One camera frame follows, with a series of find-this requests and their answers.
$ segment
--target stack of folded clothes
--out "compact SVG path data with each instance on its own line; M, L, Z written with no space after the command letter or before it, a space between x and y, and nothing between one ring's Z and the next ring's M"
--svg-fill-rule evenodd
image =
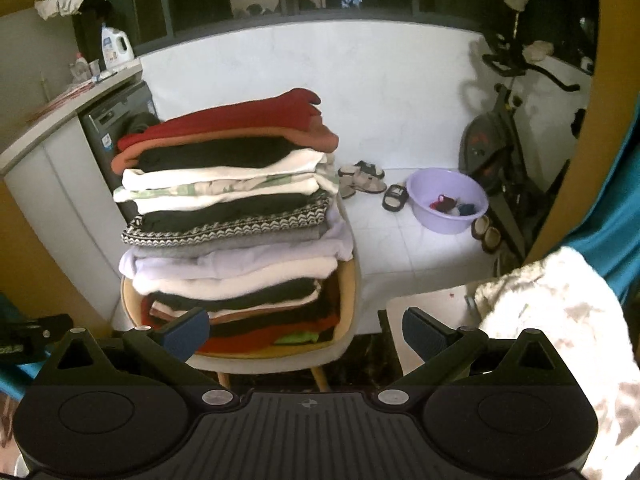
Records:
M209 313L201 352L250 352L331 339L338 260L352 257L329 155L338 138L316 94L294 89L210 108L120 139L116 202L138 216L120 272L144 296L142 319Z

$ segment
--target white cabinet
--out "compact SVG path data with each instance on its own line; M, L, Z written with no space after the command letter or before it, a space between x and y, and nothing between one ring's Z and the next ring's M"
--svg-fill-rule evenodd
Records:
M111 320L120 300L118 261L126 223L114 204L77 117L59 127L5 176L25 218L91 306Z

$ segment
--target purple plastic basin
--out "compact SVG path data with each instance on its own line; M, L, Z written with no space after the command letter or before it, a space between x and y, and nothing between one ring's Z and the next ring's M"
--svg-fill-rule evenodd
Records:
M427 168L413 173L406 182L415 217L427 229L443 235L454 235L471 227L489 209L484 189L471 177L444 168ZM430 209L439 195L446 195L465 204L474 204L476 213L452 216Z

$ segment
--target chair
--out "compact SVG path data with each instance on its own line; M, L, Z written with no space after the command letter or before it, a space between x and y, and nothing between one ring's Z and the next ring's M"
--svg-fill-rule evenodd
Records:
M337 269L340 288L340 322L330 341L300 346L269 346L245 354L193 355L187 364L198 370L218 374L218 382L230 387L229 374L274 374L310 368L321 392L329 391L322 365L339 359L355 336L359 318L360 270L356 255L348 262L339 262ZM123 278L120 293L122 304L134 325L142 324L140 296L129 278Z

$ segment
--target triangular cutout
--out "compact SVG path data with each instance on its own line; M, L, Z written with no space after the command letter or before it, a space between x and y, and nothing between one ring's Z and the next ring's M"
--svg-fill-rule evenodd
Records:
M520 366L537 368L538 370L554 369L554 364L551 362L551 359L549 359L545 349L542 348L542 345L537 341L527 344L527 348L520 359Z
M75 339L66 349L65 354L58 363L58 370L68 370L69 368L80 368L83 366L91 366L94 364L94 360L91 359L91 354L84 346L84 343L79 339Z

